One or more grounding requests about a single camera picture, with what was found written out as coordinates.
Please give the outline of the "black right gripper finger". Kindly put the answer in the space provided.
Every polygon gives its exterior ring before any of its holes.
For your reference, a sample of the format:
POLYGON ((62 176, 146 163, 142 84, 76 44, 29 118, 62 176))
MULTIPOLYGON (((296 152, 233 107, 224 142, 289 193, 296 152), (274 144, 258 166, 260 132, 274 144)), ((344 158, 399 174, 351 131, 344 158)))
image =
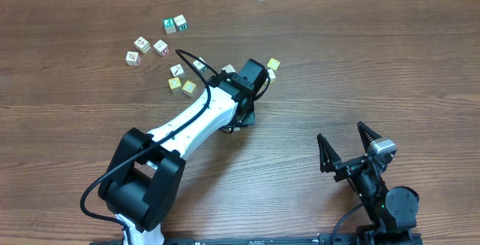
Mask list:
POLYGON ((373 131, 369 126, 367 126, 363 121, 359 121, 357 123, 357 128, 359 135, 361 137, 361 141, 364 147, 364 151, 366 154, 377 154, 378 147, 371 143, 375 140, 381 139, 381 135, 373 131))
POLYGON ((337 169, 336 165, 342 162, 340 156, 321 133, 317 135, 317 142, 319 146, 320 171, 334 172, 337 169))

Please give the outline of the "letter A wooden block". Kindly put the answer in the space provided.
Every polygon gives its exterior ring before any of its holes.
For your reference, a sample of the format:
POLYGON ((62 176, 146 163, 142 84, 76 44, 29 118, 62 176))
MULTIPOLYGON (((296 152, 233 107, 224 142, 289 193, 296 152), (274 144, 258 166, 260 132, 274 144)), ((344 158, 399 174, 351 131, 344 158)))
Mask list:
POLYGON ((199 60, 195 60, 193 62, 193 65, 201 74, 204 74, 208 70, 208 68, 203 64, 203 62, 204 60, 202 57, 199 57, 199 60))

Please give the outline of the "red number three block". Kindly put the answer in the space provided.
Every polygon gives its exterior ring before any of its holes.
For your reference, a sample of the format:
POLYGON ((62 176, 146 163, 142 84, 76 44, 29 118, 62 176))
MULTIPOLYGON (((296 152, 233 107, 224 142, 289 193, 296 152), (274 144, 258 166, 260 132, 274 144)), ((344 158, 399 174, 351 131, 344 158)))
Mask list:
POLYGON ((163 40, 158 40, 154 45, 153 48, 157 54, 160 56, 165 56, 169 51, 168 44, 165 43, 163 40))

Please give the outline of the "number five green block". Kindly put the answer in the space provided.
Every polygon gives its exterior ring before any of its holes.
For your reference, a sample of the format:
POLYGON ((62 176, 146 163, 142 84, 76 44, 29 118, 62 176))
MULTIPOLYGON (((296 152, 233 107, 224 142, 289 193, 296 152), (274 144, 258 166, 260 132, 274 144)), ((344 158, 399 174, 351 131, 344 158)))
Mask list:
POLYGON ((188 22, 182 14, 174 17, 173 20, 178 31, 184 31, 188 29, 188 22))

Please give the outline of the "letter B wooden block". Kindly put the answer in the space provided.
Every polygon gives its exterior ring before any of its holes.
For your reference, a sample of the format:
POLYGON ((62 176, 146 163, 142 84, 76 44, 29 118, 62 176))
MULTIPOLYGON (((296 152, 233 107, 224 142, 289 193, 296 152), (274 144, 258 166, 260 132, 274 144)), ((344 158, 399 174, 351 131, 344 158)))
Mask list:
POLYGON ((227 66, 223 67, 221 70, 226 72, 226 73, 235 73, 236 72, 235 68, 231 64, 228 64, 227 66))

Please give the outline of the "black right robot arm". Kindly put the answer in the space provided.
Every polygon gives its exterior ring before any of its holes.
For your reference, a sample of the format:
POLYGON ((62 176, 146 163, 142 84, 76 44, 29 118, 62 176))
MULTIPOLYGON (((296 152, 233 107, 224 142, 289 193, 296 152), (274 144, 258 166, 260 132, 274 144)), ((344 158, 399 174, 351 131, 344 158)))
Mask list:
POLYGON ((420 234, 412 232, 417 226, 418 193, 405 186, 386 186, 381 174, 395 158, 397 146, 389 137, 374 132, 365 123, 357 128, 364 147, 363 155, 348 161, 341 157, 322 135, 317 135, 320 171, 334 173, 334 180, 346 180, 360 203, 343 215, 327 238, 329 244, 422 244, 420 234), (338 235, 343 222, 358 209, 364 208, 369 225, 359 226, 354 234, 338 235))

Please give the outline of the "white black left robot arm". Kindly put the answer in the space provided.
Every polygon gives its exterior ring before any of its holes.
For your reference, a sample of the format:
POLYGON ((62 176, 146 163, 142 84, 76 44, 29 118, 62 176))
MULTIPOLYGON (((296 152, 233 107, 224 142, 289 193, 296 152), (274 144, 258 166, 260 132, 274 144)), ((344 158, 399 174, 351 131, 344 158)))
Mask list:
POLYGON ((249 59, 238 72, 211 76, 199 98, 165 125, 121 138, 98 195, 122 224, 121 244, 162 244, 161 223, 173 205, 185 164, 215 131, 233 133, 255 123, 254 102, 270 82, 249 59))

